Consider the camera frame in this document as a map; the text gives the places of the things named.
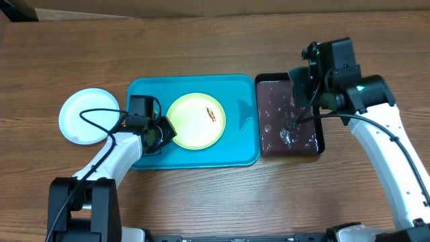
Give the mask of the yellow plate with stain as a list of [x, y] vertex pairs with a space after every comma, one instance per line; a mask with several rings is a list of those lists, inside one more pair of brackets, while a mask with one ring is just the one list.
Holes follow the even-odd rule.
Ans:
[[188, 150], [214, 145], [226, 128], [226, 113], [220, 102], [205, 93], [189, 93], [176, 99], [167, 111], [176, 136], [173, 142]]

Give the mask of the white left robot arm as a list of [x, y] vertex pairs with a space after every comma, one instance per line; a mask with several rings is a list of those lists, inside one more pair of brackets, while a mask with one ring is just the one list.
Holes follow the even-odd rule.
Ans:
[[72, 177], [57, 177], [48, 195], [47, 241], [145, 241], [144, 229], [122, 226], [118, 185], [145, 155], [159, 155], [176, 135], [167, 117], [122, 116], [122, 125], [94, 159]]

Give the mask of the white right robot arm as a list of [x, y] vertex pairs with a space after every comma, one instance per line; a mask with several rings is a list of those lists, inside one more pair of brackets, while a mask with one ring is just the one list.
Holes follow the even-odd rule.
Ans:
[[388, 198], [395, 225], [383, 231], [346, 223], [326, 231], [327, 241], [428, 241], [429, 174], [411, 144], [385, 80], [361, 76], [357, 65], [299, 67], [288, 73], [296, 106], [313, 104], [341, 118], [369, 157]]

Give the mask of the green and pink sponge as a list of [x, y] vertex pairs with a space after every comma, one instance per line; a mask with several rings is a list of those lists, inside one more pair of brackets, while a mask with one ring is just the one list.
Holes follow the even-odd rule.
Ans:
[[306, 82], [308, 80], [308, 68], [297, 67], [288, 72], [291, 81], [294, 82]]

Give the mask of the light blue plate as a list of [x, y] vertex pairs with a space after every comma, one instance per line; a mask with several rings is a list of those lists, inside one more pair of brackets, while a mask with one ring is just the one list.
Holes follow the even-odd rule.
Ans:
[[109, 92], [98, 89], [83, 89], [74, 93], [63, 104], [58, 116], [58, 125], [63, 136], [78, 145], [92, 145], [108, 135], [80, 117], [84, 110], [107, 108], [119, 110], [116, 98]]

